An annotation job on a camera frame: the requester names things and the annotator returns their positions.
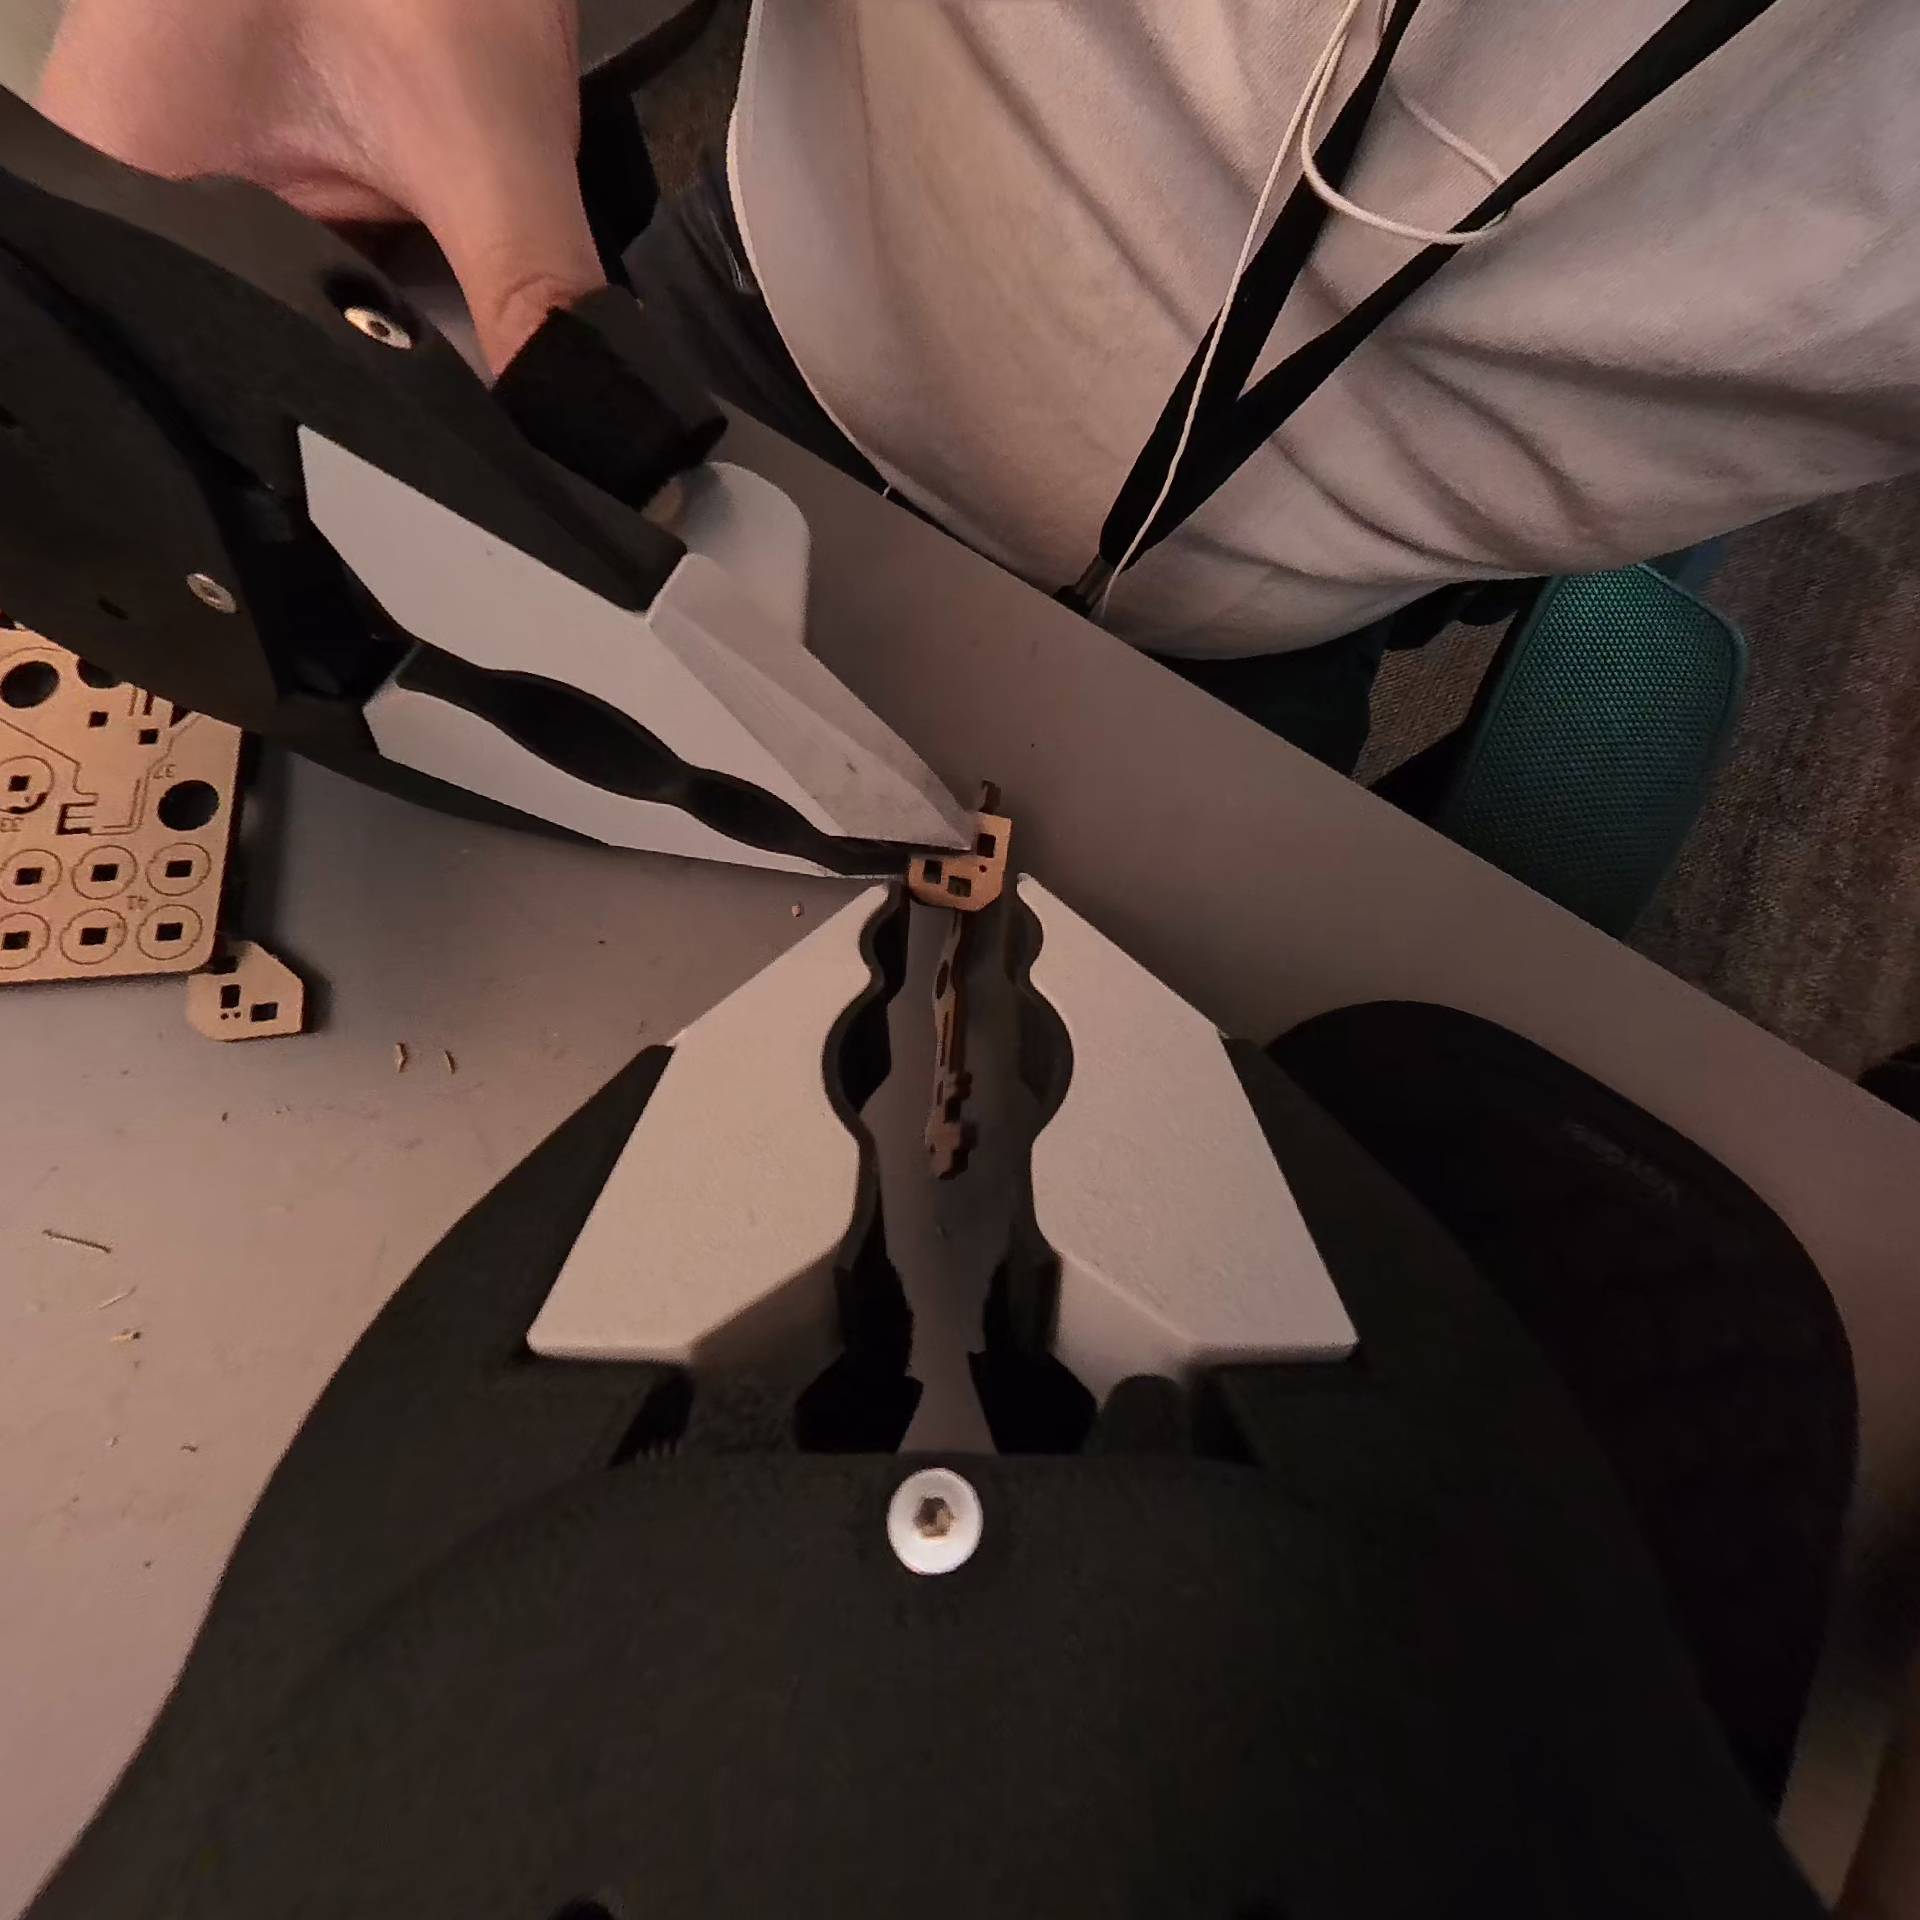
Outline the person's right hand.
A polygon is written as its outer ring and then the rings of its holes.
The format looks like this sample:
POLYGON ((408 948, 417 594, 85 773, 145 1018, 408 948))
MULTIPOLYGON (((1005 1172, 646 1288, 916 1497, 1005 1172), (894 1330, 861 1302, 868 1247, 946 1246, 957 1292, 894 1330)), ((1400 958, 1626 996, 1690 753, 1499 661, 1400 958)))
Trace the person's right hand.
POLYGON ((577 36, 573 1, 74 1, 36 105, 157 177, 426 228, 502 371, 607 281, 577 183, 577 36))

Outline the person's white shirt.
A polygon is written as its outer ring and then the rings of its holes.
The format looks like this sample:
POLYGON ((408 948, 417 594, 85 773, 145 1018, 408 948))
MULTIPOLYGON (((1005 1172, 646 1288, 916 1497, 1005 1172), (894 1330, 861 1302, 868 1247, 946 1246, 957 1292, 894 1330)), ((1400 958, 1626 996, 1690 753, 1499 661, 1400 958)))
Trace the person's white shirt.
MULTIPOLYGON (((754 3, 754 277, 831 424, 1067 586, 1383 3, 754 3)), ((1457 250, 1118 576, 1159 656, 1303 649, 1466 581, 1648 561, 1916 470, 1917 8, 1770 3, 1457 250)))

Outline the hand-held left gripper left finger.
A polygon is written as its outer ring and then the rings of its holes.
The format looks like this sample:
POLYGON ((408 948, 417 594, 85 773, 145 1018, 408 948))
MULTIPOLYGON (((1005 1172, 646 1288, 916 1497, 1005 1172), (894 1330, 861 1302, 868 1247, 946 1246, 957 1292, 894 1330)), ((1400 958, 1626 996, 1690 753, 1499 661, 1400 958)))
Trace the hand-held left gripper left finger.
POLYGON ((681 1027, 528 1342, 544 1357, 823 1370, 877 1227, 908 900, 868 886, 681 1027))

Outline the long notched wooden model part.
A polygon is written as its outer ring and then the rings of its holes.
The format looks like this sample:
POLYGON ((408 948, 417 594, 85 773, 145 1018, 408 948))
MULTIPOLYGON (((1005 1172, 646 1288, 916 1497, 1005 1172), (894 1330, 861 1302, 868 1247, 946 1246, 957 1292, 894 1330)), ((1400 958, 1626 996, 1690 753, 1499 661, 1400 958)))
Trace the long notched wooden model part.
POLYGON ((968 1168, 978 1124, 968 1060, 968 960, 978 912, 954 903, 944 912, 944 940, 929 985, 931 1080, 924 1119, 924 1164, 935 1182, 968 1168))

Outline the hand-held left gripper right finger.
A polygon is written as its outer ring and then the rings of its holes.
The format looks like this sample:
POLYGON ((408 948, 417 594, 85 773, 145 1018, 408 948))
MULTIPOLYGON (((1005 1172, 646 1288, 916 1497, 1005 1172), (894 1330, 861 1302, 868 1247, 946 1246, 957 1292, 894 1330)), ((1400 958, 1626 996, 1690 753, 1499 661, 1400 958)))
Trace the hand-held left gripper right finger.
POLYGON ((1042 880, 1002 935, 1012 1210, 992 1327, 1079 1387, 1357 1347, 1241 1051, 1042 880))

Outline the teal mesh chair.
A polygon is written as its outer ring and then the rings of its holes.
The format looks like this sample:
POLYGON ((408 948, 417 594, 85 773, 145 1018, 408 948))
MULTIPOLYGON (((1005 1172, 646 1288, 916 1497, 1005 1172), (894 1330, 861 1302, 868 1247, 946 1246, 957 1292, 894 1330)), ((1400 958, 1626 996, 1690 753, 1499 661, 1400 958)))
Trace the teal mesh chair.
POLYGON ((1548 581, 1499 641, 1427 823, 1623 940, 1726 753, 1747 646, 1654 564, 1548 581))

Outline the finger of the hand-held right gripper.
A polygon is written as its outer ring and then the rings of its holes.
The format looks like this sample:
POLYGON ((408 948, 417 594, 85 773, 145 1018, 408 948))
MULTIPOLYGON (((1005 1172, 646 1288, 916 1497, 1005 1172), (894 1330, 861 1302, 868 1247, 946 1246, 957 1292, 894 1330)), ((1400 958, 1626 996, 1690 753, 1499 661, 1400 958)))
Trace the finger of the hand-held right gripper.
POLYGON ((590 842, 794 875, 883 878, 908 845, 830 833, 764 785, 679 757, 573 685, 463 659, 403 659, 364 704, 396 766, 590 842))
MULTIPOLYGON (((534 455, 620 560, 651 561, 639 608, 600 594, 507 533, 300 426, 308 515, 372 609, 396 630, 396 666, 462 659, 550 677, 634 718, 685 762, 751 779, 831 836, 957 851, 963 806, 805 640, 809 530, 797 503, 750 467, 696 465, 666 488, 666 518, 534 455)), ((365 752, 308 748, 331 770, 452 818, 600 842, 526 818, 365 752)))

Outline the small house-shaped wooden part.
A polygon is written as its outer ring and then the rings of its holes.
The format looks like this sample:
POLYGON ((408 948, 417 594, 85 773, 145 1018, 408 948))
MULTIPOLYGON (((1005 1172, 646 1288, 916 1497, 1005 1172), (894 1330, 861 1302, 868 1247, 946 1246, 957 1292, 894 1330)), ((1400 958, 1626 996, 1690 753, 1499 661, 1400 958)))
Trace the small house-shaped wooden part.
POLYGON ((227 938, 186 978, 186 1024, 217 1043, 295 1038, 308 1029, 308 985, 270 948, 227 938))
POLYGON ((986 779, 972 809, 972 837, 963 848, 916 853, 906 867, 906 888, 917 903, 976 913, 992 906, 1003 888, 1009 861, 1012 819, 1000 809, 1000 787, 986 779))

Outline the laser-cut wooden sheet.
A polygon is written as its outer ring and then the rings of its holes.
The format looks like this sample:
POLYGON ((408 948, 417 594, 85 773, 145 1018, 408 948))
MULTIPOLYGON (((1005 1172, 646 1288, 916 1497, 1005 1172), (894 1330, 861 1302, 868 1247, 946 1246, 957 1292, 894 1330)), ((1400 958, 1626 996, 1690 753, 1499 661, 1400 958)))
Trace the laser-cut wooden sheet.
POLYGON ((2 984, 180 976, 216 954, 237 728, 2 630, 2 984))

